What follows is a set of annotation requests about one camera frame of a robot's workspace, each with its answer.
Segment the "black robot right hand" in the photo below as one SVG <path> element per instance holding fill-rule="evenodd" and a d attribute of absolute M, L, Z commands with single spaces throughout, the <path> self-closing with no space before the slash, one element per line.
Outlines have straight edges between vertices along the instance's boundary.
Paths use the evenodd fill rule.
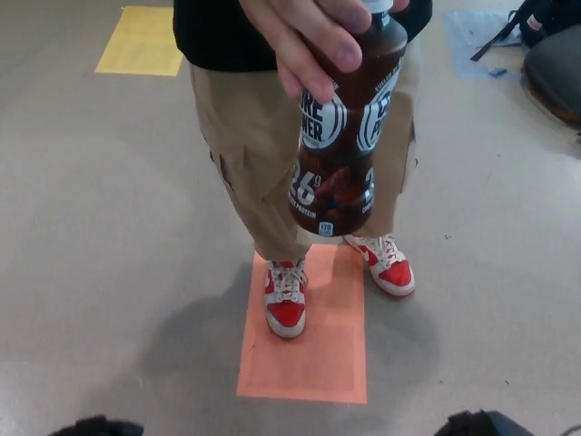
<path fill-rule="evenodd" d="M 462 411 L 448 417 L 435 436 L 534 436 L 499 411 Z"/>

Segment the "person's right hand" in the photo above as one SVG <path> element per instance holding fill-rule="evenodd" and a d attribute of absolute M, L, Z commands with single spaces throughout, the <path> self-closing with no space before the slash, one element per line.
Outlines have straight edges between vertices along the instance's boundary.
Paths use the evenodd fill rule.
<path fill-rule="evenodd" d="M 307 90 L 322 103 L 332 99 L 332 81 L 316 53 L 343 73 L 359 68 L 362 52 L 354 35 L 371 25 L 370 10 L 362 1 L 248 0 L 240 6 L 275 53 L 288 96 Z"/>

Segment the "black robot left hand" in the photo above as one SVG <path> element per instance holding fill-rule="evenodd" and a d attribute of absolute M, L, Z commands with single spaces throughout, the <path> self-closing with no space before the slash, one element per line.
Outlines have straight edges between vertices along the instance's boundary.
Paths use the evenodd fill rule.
<path fill-rule="evenodd" d="M 133 421 L 97 415 L 76 421 L 50 436 L 142 436 L 144 427 Z"/>

